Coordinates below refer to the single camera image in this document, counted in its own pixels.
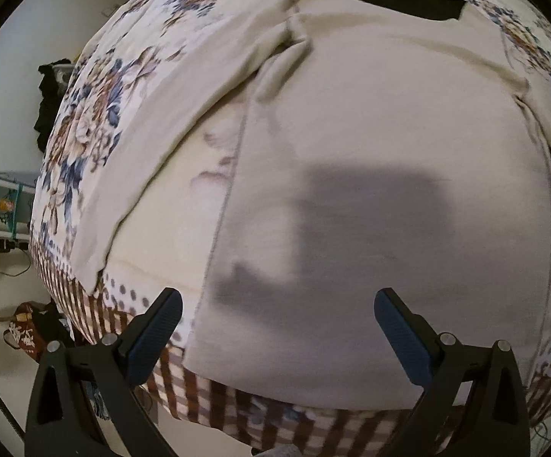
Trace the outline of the floral fleece bed blanket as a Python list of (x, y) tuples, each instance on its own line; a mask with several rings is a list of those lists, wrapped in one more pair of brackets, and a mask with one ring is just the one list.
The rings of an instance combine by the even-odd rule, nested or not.
[[(136, 237), (157, 230), (159, 196), (130, 222), (114, 253), (86, 289), (73, 274), (71, 253), (84, 199), (142, 101), (206, 32), (259, 0), (129, 0), (94, 35), (76, 64), (50, 134), (38, 180), (30, 251), (47, 290), (91, 342), (121, 332), (167, 287), (181, 292), (185, 312), (147, 387), (176, 419), (207, 426), (244, 444), (297, 444), (310, 456), (378, 456), (414, 404), (401, 409), (328, 409), (254, 395), (194, 374), (184, 366), (197, 295), (169, 281), (163, 258), (134, 254)], [(458, 2), (474, 7), (519, 54), (551, 81), (551, 24), (529, 0), (374, 0), (413, 17), (447, 20)], [(529, 423), (551, 418), (551, 379), (524, 387)]]

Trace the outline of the teal metal storage shelf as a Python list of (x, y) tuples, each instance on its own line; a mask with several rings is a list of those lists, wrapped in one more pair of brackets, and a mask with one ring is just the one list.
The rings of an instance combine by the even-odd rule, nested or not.
[(20, 177), (0, 173), (0, 240), (27, 243), (36, 188)]

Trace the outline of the beige shirt with black collar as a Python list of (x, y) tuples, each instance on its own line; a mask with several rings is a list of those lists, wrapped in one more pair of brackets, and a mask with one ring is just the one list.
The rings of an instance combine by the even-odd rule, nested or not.
[(84, 288), (150, 192), (134, 254), (198, 296), (194, 374), (299, 406), (411, 406), (372, 312), (389, 287), (464, 342), (510, 342), (530, 388), (551, 379), (551, 81), (474, 7), (259, 0), (209, 29), (83, 201)]

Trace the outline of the red patterned bag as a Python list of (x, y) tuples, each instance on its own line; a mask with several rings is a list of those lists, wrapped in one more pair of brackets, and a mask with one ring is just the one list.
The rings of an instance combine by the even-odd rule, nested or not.
[(3, 334), (5, 343), (39, 362), (49, 342), (65, 335), (59, 311), (53, 300), (48, 303), (24, 302), (16, 308)]

